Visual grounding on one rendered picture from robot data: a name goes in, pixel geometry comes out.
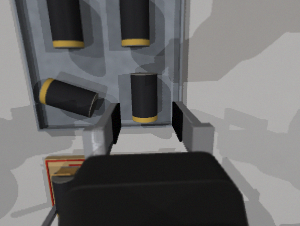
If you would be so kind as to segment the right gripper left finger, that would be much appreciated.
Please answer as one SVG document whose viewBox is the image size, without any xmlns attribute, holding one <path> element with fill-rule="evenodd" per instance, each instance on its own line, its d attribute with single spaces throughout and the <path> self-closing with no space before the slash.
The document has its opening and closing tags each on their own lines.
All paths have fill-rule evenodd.
<svg viewBox="0 0 300 226">
<path fill-rule="evenodd" d="M 86 126 L 82 131 L 85 160 L 96 155 L 110 155 L 120 130 L 120 103 L 111 103 L 95 126 Z"/>
</svg>

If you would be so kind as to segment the black battery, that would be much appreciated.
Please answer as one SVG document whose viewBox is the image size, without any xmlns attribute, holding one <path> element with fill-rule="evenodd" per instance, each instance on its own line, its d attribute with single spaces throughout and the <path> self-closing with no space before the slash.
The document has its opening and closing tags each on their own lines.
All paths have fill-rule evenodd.
<svg viewBox="0 0 300 226">
<path fill-rule="evenodd" d="M 46 0 L 53 47 L 84 49 L 79 0 Z"/>
<path fill-rule="evenodd" d="M 150 47 L 149 0 L 119 0 L 122 47 Z"/>
<path fill-rule="evenodd" d="M 53 78 L 41 86 L 39 101 L 52 107 L 91 118 L 98 101 L 98 93 Z"/>
<path fill-rule="evenodd" d="M 132 120 L 152 123 L 158 120 L 157 73 L 131 73 Z"/>
<path fill-rule="evenodd" d="M 76 173 L 77 173 L 77 171 L 76 171 Z M 68 189 L 70 182 L 72 182 L 73 178 L 75 177 L 76 173 L 74 175 L 62 175 L 62 176 L 52 176 L 51 177 L 54 198 L 55 198 L 56 211 L 57 211 L 57 217 L 59 215 L 59 203 L 60 203 L 62 197 L 64 196 L 66 190 Z"/>
</svg>

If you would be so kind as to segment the tan battery holder board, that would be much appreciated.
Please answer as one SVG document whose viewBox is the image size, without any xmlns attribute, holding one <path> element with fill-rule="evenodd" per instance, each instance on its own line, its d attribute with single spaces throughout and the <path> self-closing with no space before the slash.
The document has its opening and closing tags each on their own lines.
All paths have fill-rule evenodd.
<svg viewBox="0 0 300 226">
<path fill-rule="evenodd" d="M 46 219 L 44 220 L 41 226 L 51 226 L 53 220 L 57 215 L 51 177 L 62 175 L 74 175 L 76 171 L 79 170 L 84 160 L 84 155 L 46 157 L 45 166 L 51 196 L 52 209 L 50 210 L 49 214 L 47 215 Z M 56 171 L 58 172 L 54 174 Z"/>
</svg>

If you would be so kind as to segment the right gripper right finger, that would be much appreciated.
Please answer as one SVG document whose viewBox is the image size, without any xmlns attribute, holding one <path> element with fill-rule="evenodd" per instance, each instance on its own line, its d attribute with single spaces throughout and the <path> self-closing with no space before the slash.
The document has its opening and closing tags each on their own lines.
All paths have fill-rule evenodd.
<svg viewBox="0 0 300 226">
<path fill-rule="evenodd" d="M 215 127 L 201 123 L 181 101 L 172 102 L 172 126 L 187 152 L 213 155 Z"/>
</svg>

